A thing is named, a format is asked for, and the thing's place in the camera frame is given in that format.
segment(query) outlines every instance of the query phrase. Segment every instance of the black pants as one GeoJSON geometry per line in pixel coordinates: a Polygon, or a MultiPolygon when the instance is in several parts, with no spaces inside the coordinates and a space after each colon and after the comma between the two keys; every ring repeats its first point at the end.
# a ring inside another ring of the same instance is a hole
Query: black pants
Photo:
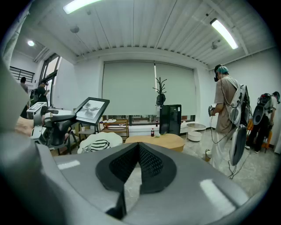
{"type": "Polygon", "coordinates": [[[254,125],[253,130],[251,131],[247,146],[252,146],[256,133],[259,131],[258,137],[256,138],[255,151],[259,151],[262,148],[264,137],[268,134],[269,119],[266,115],[263,115],[262,120],[258,125],[254,125]]]}
{"type": "Polygon", "coordinates": [[[23,109],[21,113],[21,117],[27,119],[27,105],[25,105],[25,108],[23,109]]]}

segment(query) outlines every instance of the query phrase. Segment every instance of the black metal railing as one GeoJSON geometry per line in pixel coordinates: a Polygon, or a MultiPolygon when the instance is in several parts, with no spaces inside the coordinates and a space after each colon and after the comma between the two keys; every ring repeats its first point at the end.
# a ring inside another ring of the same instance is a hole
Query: black metal railing
{"type": "Polygon", "coordinates": [[[25,76],[26,81],[31,82],[33,80],[33,76],[35,73],[32,73],[30,71],[19,69],[13,66],[10,66],[10,72],[13,74],[16,80],[21,80],[23,76],[25,76]]]}

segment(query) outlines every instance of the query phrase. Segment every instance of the white pants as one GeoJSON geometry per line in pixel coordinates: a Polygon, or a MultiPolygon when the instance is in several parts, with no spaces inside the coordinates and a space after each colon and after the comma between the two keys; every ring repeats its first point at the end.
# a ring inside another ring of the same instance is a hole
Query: white pants
{"type": "Polygon", "coordinates": [[[216,144],[213,143],[211,164],[217,170],[220,170],[221,162],[223,161],[223,152],[229,151],[229,149],[224,149],[225,144],[232,137],[234,132],[235,129],[232,129],[228,134],[213,131],[213,141],[216,144]]]}

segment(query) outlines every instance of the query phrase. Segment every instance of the white pouf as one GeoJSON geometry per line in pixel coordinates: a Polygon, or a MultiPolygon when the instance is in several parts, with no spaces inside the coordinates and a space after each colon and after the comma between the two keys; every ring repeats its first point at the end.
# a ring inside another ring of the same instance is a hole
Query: white pouf
{"type": "Polygon", "coordinates": [[[202,134],[200,132],[197,132],[197,131],[190,131],[187,134],[187,138],[191,141],[199,142],[199,141],[201,141],[202,134]]]}
{"type": "Polygon", "coordinates": [[[113,148],[115,146],[123,144],[123,139],[118,134],[114,132],[105,133],[100,132],[98,134],[91,134],[86,140],[80,143],[80,148],[78,149],[77,153],[82,153],[82,149],[87,147],[88,145],[94,143],[97,140],[106,140],[110,143],[110,147],[113,148]]]}

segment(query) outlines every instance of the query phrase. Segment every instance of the window blind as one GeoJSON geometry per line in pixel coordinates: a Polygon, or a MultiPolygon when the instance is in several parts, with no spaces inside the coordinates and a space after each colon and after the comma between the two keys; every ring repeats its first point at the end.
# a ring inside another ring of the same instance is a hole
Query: window blind
{"type": "Polygon", "coordinates": [[[181,105],[181,115],[189,116],[196,114],[195,80],[193,70],[179,66],[156,63],[157,78],[161,81],[167,79],[164,95],[165,105],[181,105]]]}
{"type": "Polygon", "coordinates": [[[104,64],[102,98],[110,100],[104,115],[154,115],[157,93],[154,63],[104,64]]]}

